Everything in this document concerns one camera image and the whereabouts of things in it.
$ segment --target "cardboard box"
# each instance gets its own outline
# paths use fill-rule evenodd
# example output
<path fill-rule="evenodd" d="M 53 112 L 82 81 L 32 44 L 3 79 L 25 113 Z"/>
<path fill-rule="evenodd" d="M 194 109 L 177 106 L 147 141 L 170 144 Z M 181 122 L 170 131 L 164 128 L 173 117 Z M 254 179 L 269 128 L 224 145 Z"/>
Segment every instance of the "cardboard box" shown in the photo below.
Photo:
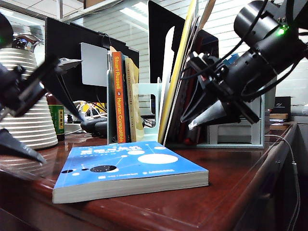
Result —
<path fill-rule="evenodd" d="M 105 0 L 84 0 L 84 4 L 83 4 L 84 9 L 89 8 L 90 6 L 94 6 L 97 3 L 100 3 L 102 1 L 105 1 Z"/>

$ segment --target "green led light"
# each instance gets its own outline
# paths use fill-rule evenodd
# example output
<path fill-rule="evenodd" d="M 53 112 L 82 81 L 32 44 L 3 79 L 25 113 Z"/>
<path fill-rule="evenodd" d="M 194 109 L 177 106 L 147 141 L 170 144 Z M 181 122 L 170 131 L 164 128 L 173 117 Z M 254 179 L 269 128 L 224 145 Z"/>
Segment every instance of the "green led light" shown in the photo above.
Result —
<path fill-rule="evenodd" d="M 280 29 L 278 30 L 277 32 L 277 35 L 280 36 L 280 35 L 283 35 L 285 34 L 285 32 L 289 29 L 288 26 L 286 25 L 283 25 L 282 27 L 280 27 Z"/>
<path fill-rule="evenodd" d="M 277 35 L 283 35 L 285 33 L 284 29 L 279 29 Z"/>

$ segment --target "ceiling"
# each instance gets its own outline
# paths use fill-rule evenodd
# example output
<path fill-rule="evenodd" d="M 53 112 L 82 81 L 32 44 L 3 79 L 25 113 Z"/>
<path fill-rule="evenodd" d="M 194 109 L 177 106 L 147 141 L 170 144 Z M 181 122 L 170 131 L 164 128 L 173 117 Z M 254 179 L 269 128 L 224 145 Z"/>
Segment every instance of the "ceiling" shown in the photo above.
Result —
<path fill-rule="evenodd" d="M 48 17 L 57 18 L 56 0 L 0 0 Z M 83 10 L 82 0 L 63 0 L 63 16 Z"/>

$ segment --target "green bottle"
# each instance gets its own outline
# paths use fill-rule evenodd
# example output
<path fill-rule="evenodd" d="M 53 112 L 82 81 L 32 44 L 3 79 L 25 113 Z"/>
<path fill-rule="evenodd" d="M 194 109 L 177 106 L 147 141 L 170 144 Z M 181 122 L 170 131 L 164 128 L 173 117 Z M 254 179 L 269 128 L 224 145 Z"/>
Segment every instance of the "green bottle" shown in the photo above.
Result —
<path fill-rule="evenodd" d="M 58 141 L 63 141 L 64 135 L 64 106 L 54 97 L 53 94 L 47 93 L 46 99 L 51 114 L 54 129 L 56 131 Z"/>

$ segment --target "robotic arm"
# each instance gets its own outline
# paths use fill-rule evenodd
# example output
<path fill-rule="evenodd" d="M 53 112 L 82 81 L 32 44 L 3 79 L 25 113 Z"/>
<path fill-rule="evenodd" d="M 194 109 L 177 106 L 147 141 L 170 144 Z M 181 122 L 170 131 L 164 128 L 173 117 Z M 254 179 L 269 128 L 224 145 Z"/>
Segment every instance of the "robotic arm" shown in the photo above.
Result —
<path fill-rule="evenodd" d="M 12 42 L 12 26 L 0 13 L 0 48 L 10 47 Z M 25 71 L 22 66 L 17 66 L 14 70 L 8 71 L 0 64 L 0 121 L 8 113 L 14 117 L 22 116 L 47 91 L 53 93 L 73 115 L 82 121 L 83 119 L 57 76 L 63 72 L 58 63 L 57 57 L 47 57 L 45 62 L 27 79 L 22 79 L 22 73 Z M 0 130 L 1 153 L 22 155 L 42 163 L 45 162 L 45 159 L 39 153 L 13 138 L 6 129 Z"/>
<path fill-rule="evenodd" d="M 190 129 L 239 122 L 241 115 L 256 123 L 258 116 L 245 102 L 275 87 L 301 59 L 308 58 L 308 45 L 299 39 L 299 28 L 308 29 L 307 0 L 285 0 L 282 5 L 257 0 L 244 7 L 234 21 L 234 31 L 250 49 L 230 66 L 207 54 L 190 54 L 188 65 L 197 73 L 182 79 L 198 77 L 195 97 L 202 100 L 190 104 L 181 121 L 191 121 Z M 268 84 L 291 65 L 285 76 Z"/>

